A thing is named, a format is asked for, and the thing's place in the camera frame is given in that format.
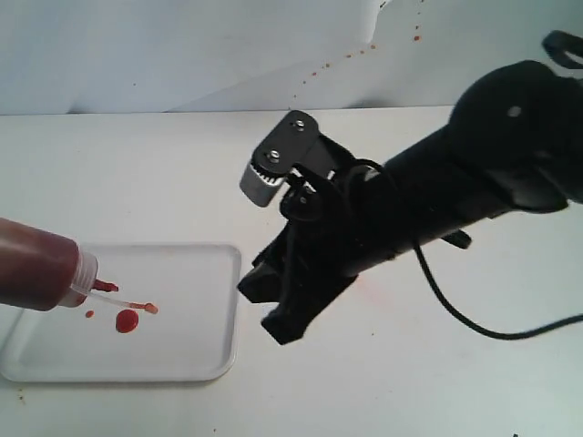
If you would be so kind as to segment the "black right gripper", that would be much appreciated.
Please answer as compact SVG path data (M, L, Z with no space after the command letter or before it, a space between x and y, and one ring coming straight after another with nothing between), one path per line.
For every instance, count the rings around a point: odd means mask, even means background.
M369 159L356 159L337 179L305 173L285 194L285 229L237 285L250 303L277 304L261 326L278 344L301 339L359 273L396 256L373 223L382 213L365 207L367 195L396 198L394 182Z

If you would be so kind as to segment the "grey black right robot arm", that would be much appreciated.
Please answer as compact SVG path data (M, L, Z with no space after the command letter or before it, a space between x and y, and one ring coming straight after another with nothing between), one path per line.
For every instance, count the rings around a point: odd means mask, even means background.
M240 189L266 207L282 184L286 225L238 289L274 304L261 324L287 344L365 270L437 239L466 249L466 228L482 219L580 202L582 85L536 61L499 68L443 127L384 164L293 110L254 149Z

